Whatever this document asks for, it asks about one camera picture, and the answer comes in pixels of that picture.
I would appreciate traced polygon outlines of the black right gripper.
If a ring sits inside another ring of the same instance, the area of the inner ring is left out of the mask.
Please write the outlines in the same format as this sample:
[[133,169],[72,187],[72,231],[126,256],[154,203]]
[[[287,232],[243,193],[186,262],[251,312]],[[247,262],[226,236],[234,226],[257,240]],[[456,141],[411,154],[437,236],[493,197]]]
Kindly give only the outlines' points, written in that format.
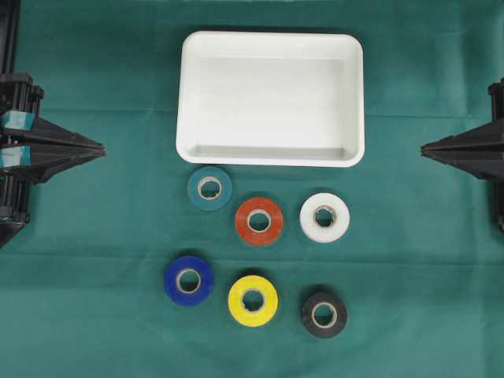
[[503,79],[487,89],[491,121],[421,147],[421,155],[451,165],[481,180],[492,180],[494,219],[503,230]]

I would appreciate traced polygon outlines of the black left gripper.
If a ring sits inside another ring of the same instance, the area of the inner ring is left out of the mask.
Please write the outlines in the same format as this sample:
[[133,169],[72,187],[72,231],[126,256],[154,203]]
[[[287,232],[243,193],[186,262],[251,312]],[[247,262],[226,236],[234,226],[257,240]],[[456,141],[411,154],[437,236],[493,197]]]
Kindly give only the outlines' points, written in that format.
[[1,75],[2,225],[29,222],[30,183],[106,156],[101,143],[38,117],[43,97],[28,74]]

